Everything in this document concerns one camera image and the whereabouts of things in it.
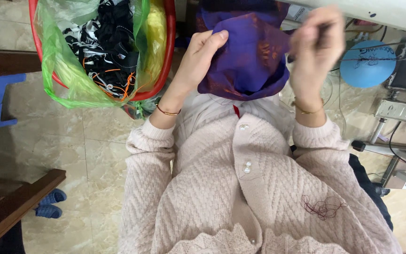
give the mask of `pearl button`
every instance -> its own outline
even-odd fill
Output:
[[[244,173],[246,173],[246,174],[250,173],[250,167],[249,166],[244,167]]]

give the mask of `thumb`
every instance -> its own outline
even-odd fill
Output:
[[[208,56],[212,58],[216,53],[217,49],[220,49],[226,41],[228,40],[228,31],[222,30],[211,35],[204,43],[202,49],[200,49],[200,54],[203,56]]]
[[[312,62],[315,58],[316,44],[316,29],[315,27],[302,27],[302,31],[299,34],[299,42],[297,46],[297,59],[304,62]]]

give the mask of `gold bracelet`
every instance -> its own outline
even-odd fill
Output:
[[[322,98],[320,98],[320,99],[322,100],[322,108],[324,108],[324,99],[322,99]],[[296,107],[296,108],[298,108],[298,109],[301,111],[302,114],[314,114],[314,113],[317,113],[317,112],[320,111],[320,109],[319,109],[318,111],[316,111],[316,112],[304,111],[301,107],[299,107],[299,106],[296,104],[296,101],[293,101],[290,105],[291,105],[291,107]]]
[[[161,97],[158,97],[155,101],[154,104],[156,105],[157,109],[159,109],[159,111],[161,111],[163,114],[166,114],[167,116],[176,116],[181,112],[181,109],[177,112],[177,113],[168,113],[165,111],[162,111],[161,108],[159,108],[159,101],[161,100]]]

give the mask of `blue slipper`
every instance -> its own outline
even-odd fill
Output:
[[[61,202],[67,199],[67,195],[65,192],[59,190],[59,189],[54,189],[48,195],[42,199],[39,203],[40,206],[42,205],[49,205],[49,204],[54,204],[57,202]]]
[[[43,205],[34,209],[35,216],[57,219],[62,215],[62,210],[54,205]]]

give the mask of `pink knit cardigan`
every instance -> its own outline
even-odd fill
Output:
[[[402,254],[330,120],[296,123],[294,155],[247,113],[196,130],[177,154],[172,131],[147,120],[128,138],[120,254]],[[305,208],[322,201],[342,207]]]

